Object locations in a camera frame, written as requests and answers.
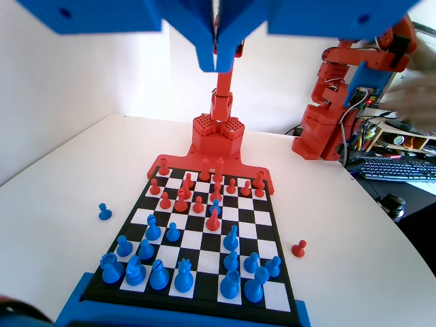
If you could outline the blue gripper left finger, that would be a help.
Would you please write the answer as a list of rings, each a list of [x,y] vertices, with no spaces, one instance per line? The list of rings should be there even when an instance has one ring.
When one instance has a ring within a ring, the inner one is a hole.
[[[159,32],[165,20],[196,48],[200,69],[215,71],[212,1],[19,1],[55,33]]]

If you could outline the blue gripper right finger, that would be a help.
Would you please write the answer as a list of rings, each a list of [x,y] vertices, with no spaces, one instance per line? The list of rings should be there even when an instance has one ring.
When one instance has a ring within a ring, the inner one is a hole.
[[[228,72],[236,47],[266,22],[269,34],[370,39],[398,23],[414,0],[220,1],[217,71]]]

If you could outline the person's bare hand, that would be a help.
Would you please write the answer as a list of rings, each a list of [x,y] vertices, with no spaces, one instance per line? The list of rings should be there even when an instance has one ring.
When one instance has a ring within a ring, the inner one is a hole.
[[[423,41],[409,55],[408,68],[420,75],[388,89],[380,109],[394,111],[422,131],[435,131],[435,52]]]

